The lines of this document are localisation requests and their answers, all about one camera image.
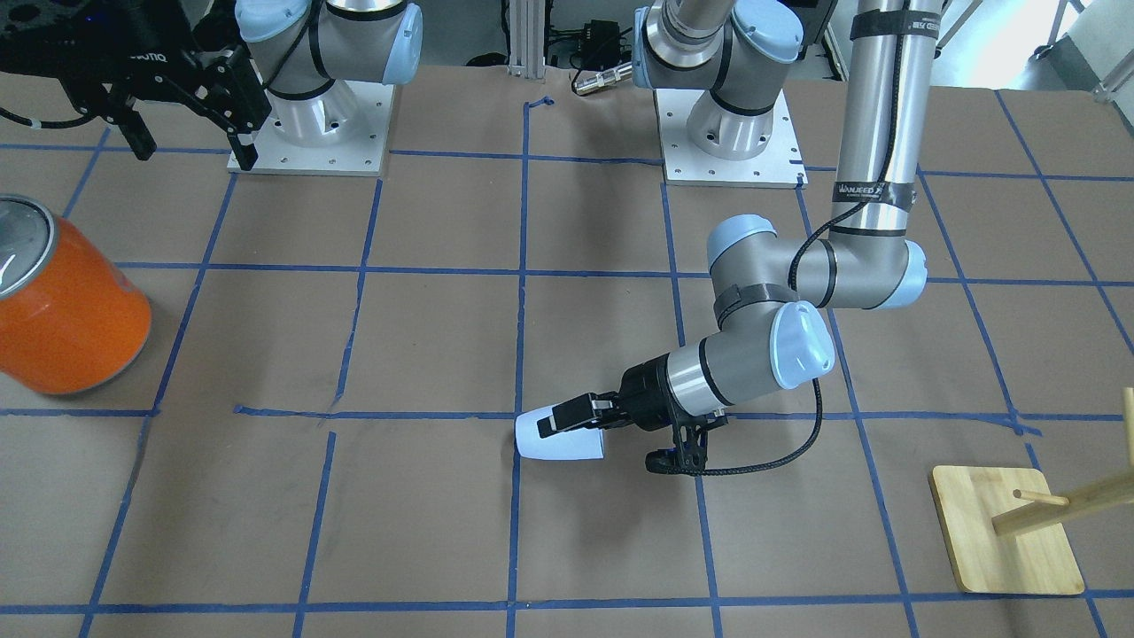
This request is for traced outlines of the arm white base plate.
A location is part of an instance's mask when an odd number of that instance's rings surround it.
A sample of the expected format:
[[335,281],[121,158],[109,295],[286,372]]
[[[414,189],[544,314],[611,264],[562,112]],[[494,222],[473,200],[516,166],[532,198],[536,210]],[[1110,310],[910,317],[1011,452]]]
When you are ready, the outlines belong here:
[[795,189],[809,179],[785,94],[758,116],[727,112],[705,90],[655,90],[665,181]]
[[249,175],[361,176],[384,172],[397,88],[336,80],[316,97],[268,93],[272,112],[254,138]]

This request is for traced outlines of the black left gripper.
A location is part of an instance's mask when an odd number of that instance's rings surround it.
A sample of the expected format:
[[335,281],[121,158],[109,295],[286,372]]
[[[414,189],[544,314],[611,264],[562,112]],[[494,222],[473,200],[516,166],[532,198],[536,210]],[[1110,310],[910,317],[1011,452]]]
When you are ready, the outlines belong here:
[[669,388],[667,358],[624,372],[616,394],[583,394],[555,405],[536,422],[540,437],[578,429],[619,428],[635,424],[645,432],[668,428],[672,446],[645,457],[648,473],[657,475],[730,475],[733,469],[706,469],[708,431],[726,424],[721,408],[706,415],[686,412]]

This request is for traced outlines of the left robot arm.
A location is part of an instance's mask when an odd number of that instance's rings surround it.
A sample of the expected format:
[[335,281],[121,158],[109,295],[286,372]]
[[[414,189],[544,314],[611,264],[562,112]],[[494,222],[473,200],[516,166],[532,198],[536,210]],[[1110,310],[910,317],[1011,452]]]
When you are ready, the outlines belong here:
[[[919,299],[925,254],[906,230],[942,11],[940,1],[858,3],[830,222],[803,241],[756,214],[717,226],[706,239],[714,334],[631,367],[615,392],[523,412],[519,456],[601,459],[604,431],[637,425],[672,434],[671,446],[648,454],[649,473],[709,476],[708,435],[727,408],[816,385],[833,368],[823,307]],[[634,83],[701,90],[687,125],[696,148],[755,158],[802,33],[778,1],[655,1],[635,15]]]

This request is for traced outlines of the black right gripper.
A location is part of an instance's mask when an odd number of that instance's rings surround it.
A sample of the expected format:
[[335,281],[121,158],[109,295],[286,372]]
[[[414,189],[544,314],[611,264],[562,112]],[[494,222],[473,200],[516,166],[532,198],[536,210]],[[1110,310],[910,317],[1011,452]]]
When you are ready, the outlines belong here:
[[254,138],[271,112],[246,44],[208,50],[193,28],[206,1],[5,1],[3,73],[90,83],[88,113],[118,127],[138,160],[156,143],[135,96],[174,101],[170,82],[194,97],[191,110],[226,131],[243,171],[259,161]]

